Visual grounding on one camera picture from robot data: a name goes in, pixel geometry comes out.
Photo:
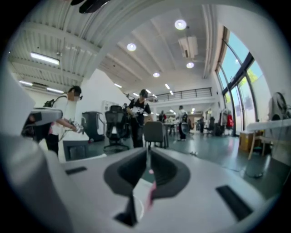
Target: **person wearing cap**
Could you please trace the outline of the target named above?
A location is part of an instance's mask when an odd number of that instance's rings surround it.
[[[138,99],[133,99],[127,111],[131,114],[131,133],[133,147],[143,147],[142,135],[143,135],[143,126],[144,126],[144,111],[149,114],[151,121],[151,109],[149,104],[146,102],[147,91],[145,89],[141,90],[140,97]]]
[[[79,86],[73,86],[69,89],[66,94],[61,95],[56,99],[52,108],[60,109],[65,114],[68,101],[78,101],[82,97],[80,97],[82,90]],[[77,128],[69,123],[69,121],[65,118],[59,119],[53,122],[50,125],[49,134],[46,137],[46,145],[49,151],[54,151],[57,155],[59,152],[59,134],[61,133],[61,128],[67,127],[72,131],[76,132]]]
[[[186,140],[186,134],[182,131],[182,122],[184,115],[187,114],[187,112],[184,110],[184,107],[182,105],[179,106],[179,112],[177,119],[179,121],[179,133],[180,133],[180,140],[179,141],[185,141]]]

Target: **air conditioner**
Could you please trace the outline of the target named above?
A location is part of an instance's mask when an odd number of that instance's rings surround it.
[[[182,55],[185,58],[192,58],[198,55],[198,45],[196,36],[183,37],[179,39]]]

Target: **black metal railing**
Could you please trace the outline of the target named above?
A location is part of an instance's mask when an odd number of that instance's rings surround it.
[[[151,96],[147,100],[151,102],[161,102],[161,101],[170,101],[170,100],[180,100],[180,99],[189,99],[189,98],[200,98],[200,97],[211,97],[211,87],[192,89],[187,91],[176,91],[166,94],[157,95],[157,98]]]

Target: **hand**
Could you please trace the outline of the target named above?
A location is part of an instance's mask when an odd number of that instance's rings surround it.
[[[77,132],[77,128],[75,126],[72,126],[71,130],[74,131],[74,132]]]

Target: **man in white shirt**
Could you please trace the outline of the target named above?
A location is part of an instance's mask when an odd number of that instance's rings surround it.
[[[82,90],[79,86],[73,86],[69,89],[67,94],[64,94],[56,99],[53,104],[53,108],[62,110],[64,116],[68,101],[78,101],[80,99],[81,92]],[[77,131],[76,127],[71,125],[65,118],[59,119],[51,124],[49,134],[45,141],[47,148],[50,151],[54,151],[57,155],[59,152],[59,134],[61,133],[62,127],[67,127],[75,132]]]
[[[180,140],[179,141],[185,141],[186,140],[186,134],[182,132],[182,122],[184,115],[187,114],[187,112],[184,110],[184,107],[181,105],[179,106],[179,112],[177,119],[179,120],[179,133],[180,133]]]

